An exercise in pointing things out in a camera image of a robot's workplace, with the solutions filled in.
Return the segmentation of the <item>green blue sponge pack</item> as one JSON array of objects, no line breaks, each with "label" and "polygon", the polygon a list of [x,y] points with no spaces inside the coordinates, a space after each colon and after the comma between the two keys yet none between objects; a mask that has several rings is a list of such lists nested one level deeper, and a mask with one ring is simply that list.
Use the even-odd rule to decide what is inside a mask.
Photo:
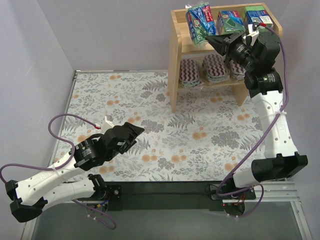
[{"label": "green blue sponge pack", "polygon": [[208,42],[207,36],[214,36],[217,33],[209,3],[187,4],[185,9],[186,22],[192,43],[195,46],[205,45]]},{"label": "green blue sponge pack", "polygon": [[216,27],[219,35],[245,31],[245,26],[237,10],[219,11],[216,20]]},{"label": "green blue sponge pack", "polygon": [[247,34],[253,31],[254,22],[266,24],[269,28],[274,27],[272,19],[262,5],[246,6],[244,8],[243,24]]}]

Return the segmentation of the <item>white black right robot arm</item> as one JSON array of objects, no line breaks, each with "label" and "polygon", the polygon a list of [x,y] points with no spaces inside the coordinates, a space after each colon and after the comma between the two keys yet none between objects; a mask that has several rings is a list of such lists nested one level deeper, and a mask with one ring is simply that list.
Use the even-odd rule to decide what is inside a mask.
[{"label": "white black right robot arm", "polygon": [[262,182],[293,177],[308,158],[299,154],[293,142],[285,113],[287,80],[274,68],[278,54],[285,52],[281,39],[273,32],[259,33],[255,41],[241,32],[206,39],[226,62],[245,69],[245,87],[263,129],[261,139],[220,183],[216,195],[236,196]]}]

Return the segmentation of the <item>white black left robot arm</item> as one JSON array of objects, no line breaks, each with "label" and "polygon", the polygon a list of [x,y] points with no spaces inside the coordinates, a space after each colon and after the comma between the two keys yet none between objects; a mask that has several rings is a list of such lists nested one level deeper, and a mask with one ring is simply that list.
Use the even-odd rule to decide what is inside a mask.
[{"label": "white black left robot arm", "polygon": [[144,132],[144,128],[125,122],[113,125],[106,121],[104,133],[96,133],[80,142],[48,170],[42,170],[25,180],[10,180],[5,190],[11,199],[10,211],[14,218],[25,223],[60,203],[77,199],[99,199],[108,187],[99,174],[69,183],[68,180],[102,166],[118,154],[126,153]]}]

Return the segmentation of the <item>purple wavy sponge pack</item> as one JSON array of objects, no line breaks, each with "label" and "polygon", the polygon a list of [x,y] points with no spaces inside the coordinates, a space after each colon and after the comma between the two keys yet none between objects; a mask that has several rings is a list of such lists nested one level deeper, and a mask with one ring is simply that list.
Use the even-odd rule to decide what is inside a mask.
[{"label": "purple wavy sponge pack", "polygon": [[233,79],[237,81],[241,81],[244,79],[246,70],[241,65],[234,62],[233,60],[230,60],[229,69],[230,69],[230,76]]},{"label": "purple wavy sponge pack", "polygon": [[196,60],[188,58],[180,62],[179,82],[185,89],[197,88],[203,85],[200,77],[200,67]]},{"label": "purple wavy sponge pack", "polygon": [[203,58],[202,68],[210,84],[227,82],[230,78],[224,59],[219,54],[209,54]]}]

